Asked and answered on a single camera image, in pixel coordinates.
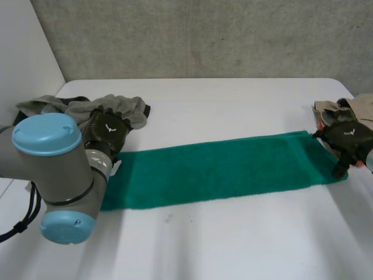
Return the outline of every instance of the teal cloth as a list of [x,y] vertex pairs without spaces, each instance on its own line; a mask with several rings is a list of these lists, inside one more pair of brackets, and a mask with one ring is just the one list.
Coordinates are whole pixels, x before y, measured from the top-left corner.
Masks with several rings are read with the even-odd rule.
[[124,152],[103,211],[147,209],[330,184],[336,158],[306,131]]

